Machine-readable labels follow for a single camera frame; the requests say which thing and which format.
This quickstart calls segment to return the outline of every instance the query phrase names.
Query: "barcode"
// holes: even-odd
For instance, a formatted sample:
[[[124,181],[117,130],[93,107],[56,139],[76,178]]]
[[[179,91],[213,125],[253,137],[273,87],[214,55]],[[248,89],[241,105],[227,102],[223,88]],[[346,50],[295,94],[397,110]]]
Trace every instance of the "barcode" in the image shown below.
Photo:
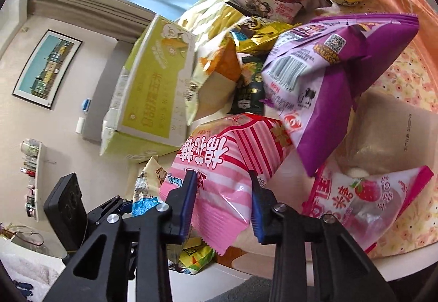
[[[287,90],[292,92],[295,89],[298,77],[304,72],[307,65],[294,57],[282,57],[271,65],[269,72],[272,79],[277,80]]]

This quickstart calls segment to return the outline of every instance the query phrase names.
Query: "pink candy bag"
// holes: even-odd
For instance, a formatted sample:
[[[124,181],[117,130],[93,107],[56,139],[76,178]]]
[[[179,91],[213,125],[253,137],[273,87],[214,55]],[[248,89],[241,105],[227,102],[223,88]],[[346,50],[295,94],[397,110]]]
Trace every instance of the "pink candy bag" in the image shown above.
[[[185,170],[198,173],[192,225],[223,255],[251,220],[248,171],[266,183],[292,148],[281,121],[244,113],[198,126],[170,168],[160,189],[165,200],[180,186]]]
[[[329,159],[317,171],[303,214],[315,218],[333,214],[362,249],[369,251],[433,175],[427,166],[422,166],[352,179],[340,172],[335,160]]]
[[[418,31],[415,15],[316,18],[281,34],[262,72],[271,102],[313,176],[347,133],[353,98],[377,80]]]

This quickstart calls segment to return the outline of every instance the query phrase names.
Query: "white paper roll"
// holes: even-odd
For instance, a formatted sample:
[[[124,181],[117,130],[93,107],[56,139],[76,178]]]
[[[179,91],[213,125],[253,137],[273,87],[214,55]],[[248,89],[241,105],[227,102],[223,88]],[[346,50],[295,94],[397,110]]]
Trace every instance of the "white paper roll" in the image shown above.
[[[82,134],[82,129],[84,128],[85,118],[79,118],[77,120],[76,132],[77,134]]]

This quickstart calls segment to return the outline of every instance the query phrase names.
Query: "picture frame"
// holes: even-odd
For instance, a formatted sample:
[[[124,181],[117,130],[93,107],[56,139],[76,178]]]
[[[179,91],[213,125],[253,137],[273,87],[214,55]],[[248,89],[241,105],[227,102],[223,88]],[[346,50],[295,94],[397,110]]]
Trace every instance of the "picture frame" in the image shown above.
[[[13,96],[52,109],[58,88],[82,41],[47,30],[21,71]]]

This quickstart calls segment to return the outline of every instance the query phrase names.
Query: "black snack bag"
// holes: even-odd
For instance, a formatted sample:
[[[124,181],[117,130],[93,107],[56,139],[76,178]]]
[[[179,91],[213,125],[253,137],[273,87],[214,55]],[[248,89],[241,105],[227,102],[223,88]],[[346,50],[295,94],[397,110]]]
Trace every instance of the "black snack bag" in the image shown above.
[[[242,76],[237,84],[233,104],[228,114],[253,113],[264,115],[264,87],[261,77],[266,56],[242,58]]]

